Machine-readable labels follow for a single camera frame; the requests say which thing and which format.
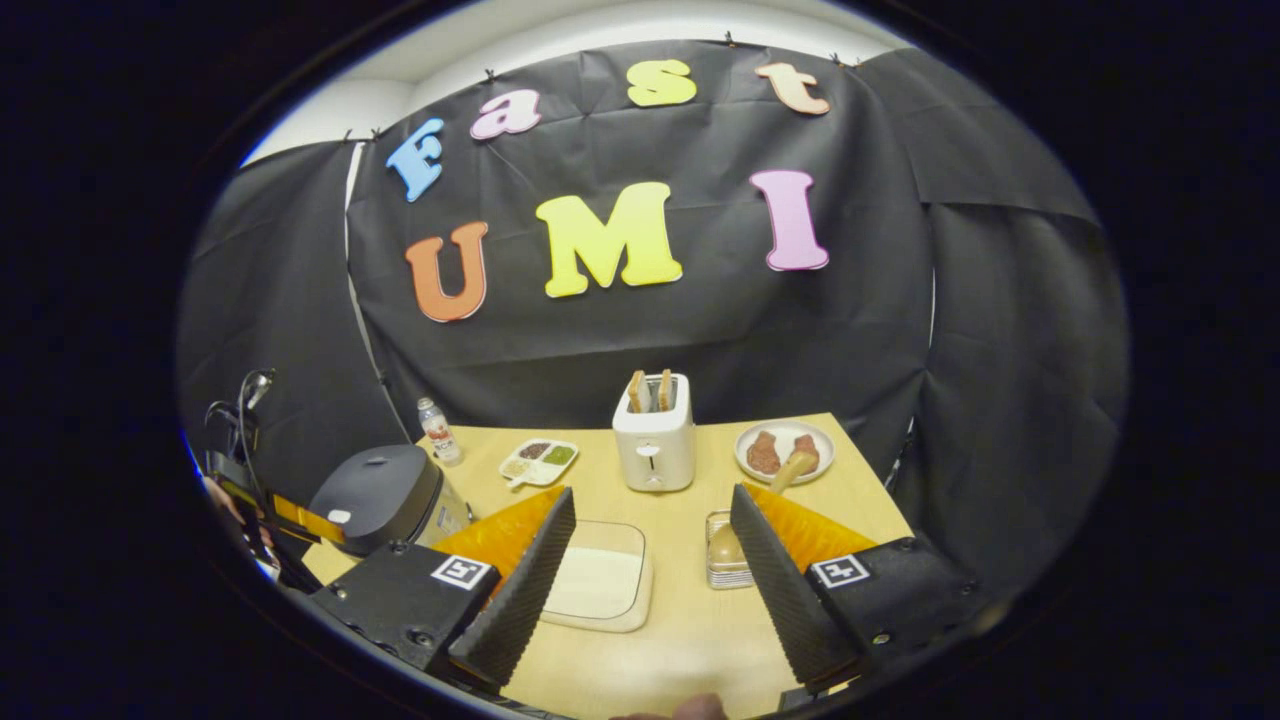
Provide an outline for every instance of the bread slice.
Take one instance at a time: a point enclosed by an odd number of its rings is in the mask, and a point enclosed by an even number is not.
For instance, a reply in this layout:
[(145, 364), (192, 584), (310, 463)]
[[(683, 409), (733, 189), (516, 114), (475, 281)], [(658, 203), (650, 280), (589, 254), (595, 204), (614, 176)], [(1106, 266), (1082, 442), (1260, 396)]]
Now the bread slice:
[(644, 370), (636, 370), (631, 375), (631, 383), (627, 386), (627, 396), (631, 397), (632, 413), (649, 411), (653, 398), (649, 396), (649, 383), (644, 379)]
[(671, 410), (671, 368), (662, 372), (662, 383), (658, 386), (658, 410), (663, 413)]

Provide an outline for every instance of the meat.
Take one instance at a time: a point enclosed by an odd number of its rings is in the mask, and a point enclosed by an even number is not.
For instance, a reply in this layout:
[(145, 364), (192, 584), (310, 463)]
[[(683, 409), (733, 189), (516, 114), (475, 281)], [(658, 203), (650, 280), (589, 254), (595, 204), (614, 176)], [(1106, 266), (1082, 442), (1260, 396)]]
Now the meat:
[(803, 436), (800, 436), (800, 437), (796, 438), (796, 447), (795, 447), (795, 450), (791, 451), (791, 455), (795, 455), (796, 452), (800, 452), (800, 451), (804, 451), (804, 452), (808, 452), (809, 455), (813, 455), (814, 460), (817, 460), (817, 462), (814, 464), (814, 468), (817, 468), (818, 465), (822, 464), (822, 455), (818, 455), (818, 448), (813, 445), (813, 436), (812, 434), (805, 433), (805, 434), (803, 434)]
[(782, 468), (782, 460), (778, 459), (778, 451), (773, 450), (773, 442), (776, 439), (778, 438), (773, 437), (773, 433), (760, 430), (755, 442), (746, 448), (746, 464), (750, 465), (756, 473), (772, 475)]

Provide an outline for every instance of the hand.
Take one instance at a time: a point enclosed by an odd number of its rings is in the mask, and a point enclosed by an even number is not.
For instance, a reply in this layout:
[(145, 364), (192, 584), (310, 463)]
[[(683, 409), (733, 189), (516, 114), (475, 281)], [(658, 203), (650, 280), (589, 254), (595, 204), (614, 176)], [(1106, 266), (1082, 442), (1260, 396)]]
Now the hand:
[(724, 705), (716, 693), (696, 694), (676, 707), (671, 717), (653, 715), (652, 712), (635, 712), (622, 717), (609, 720), (728, 720), (724, 715)]
[[(243, 525), (244, 516), (239, 514), (239, 510), (236, 507), (236, 501), (232, 500), (232, 496), (227, 495), (227, 491), (218, 487), (218, 483), (215, 483), (212, 479), (206, 477), (201, 477), (200, 479), (205, 483), (205, 492), (209, 493), (209, 498), (214, 501), (214, 505), (228, 510), (232, 514), (232, 516), (236, 518), (236, 520), (241, 525)], [(265, 518), (261, 510), (257, 511), (257, 516), (259, 519)], [(260, 524), (257, 527), (257, 532), (262, 538), (262, 544), (270, 547), (271, 550), (275, 550), (275, 543), (271, 542), (271, 534), (266, 532), (266, 525)]]

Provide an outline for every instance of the foam letter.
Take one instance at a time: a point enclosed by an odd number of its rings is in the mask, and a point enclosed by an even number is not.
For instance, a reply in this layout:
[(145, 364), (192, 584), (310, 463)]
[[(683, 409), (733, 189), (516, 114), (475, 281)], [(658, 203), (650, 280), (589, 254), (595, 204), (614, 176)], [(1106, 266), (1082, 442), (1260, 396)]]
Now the foam letter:
[(680, 105), (698, 95), (698, 86), (687, 76), (689, 65), (680, 60), (646, 60), (627, 70), (627, 97), (641, 108), (650, 105)]
[(613, 274), (627, 251), (622, 282), (630, 286), (676, 282), (684, 268), (671, 256), (667, 222), (662, 205), (671, 188), (660, 182), (640, 182), (622, 188), (609, 224), (576, 195), (548, 200), (538, 206), (538, 219), (547, 223), (552, 249), (552, 279), (547, 295), (564, 297), (586, 292), (586, 277), (577, 272), (577, 258), (600, 287), (613, 284)]
[(481, 105), (480, 113), (480, 119), (471, 126), (471, 137), (476, 140), (489, 140), (504, 132), (525, 132), (543, 119), (538, 114), (538, 92), (534, 90), (512, 90), (499, 95)]
[(773, 92), (778, 95), (778, 100), (797, 113), (822, 115), (827, 110), (831, 110), (831, 102), (810, 97), (809, 91), (804, 87), (806, 85), (818, 85), (818, 81), (813, 76), (797, 73), (787, 63), (760, 65), (755, 68), (755, 74), (769, 78), (769, 82), (773, 83)]
[(426, 120), (387, 159), (387, 167), (396, 168), (404, 184), (408, 186), (408, 193), (404, 195), (404, 199), (410, 202), (417, 200), (426, 188), (431, 187), (435, 178), (440, 177), (440, 165), (433, 165), (426, 160), (429, 158), (435, 160), (440, 156), (440, 141), (433, 137), (433, 133), (440, 132), (443, 127), (444, 120), (439, 118)]
[(774, 270), (817, 270), (831, 258), (818, 245), (805, 191), (813, 184), (808, 173), (764, 170), (751, 176), (751, 184), (764, 193), (773, 223), (773, 251), (764, 261)]
[(485, 223), (467, 223), (453, 231), (449, 240), (462, 250), (462, 292), (449, 297), (440, 286), (440, 249), (444, 241), (429, 237), (404, 251), (413, 270), (413, 293), (417, 307), (436, 323), (470, 318), (484, 304), (488, 281), (484, 277), (484, 250), (480, 238), (489, 231)]

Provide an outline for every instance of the white wall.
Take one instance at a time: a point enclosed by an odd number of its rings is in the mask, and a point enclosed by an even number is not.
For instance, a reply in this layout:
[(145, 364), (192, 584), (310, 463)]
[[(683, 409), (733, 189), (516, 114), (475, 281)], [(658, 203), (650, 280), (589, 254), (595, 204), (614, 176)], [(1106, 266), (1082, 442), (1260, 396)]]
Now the white wall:
[(303, 101), (246, 158), (369, 137), (413, 110), (498, 73), (625, 42), (716, 40), (867, 60), (909, 44), (820, 0), (485, 0), (413, 31)]

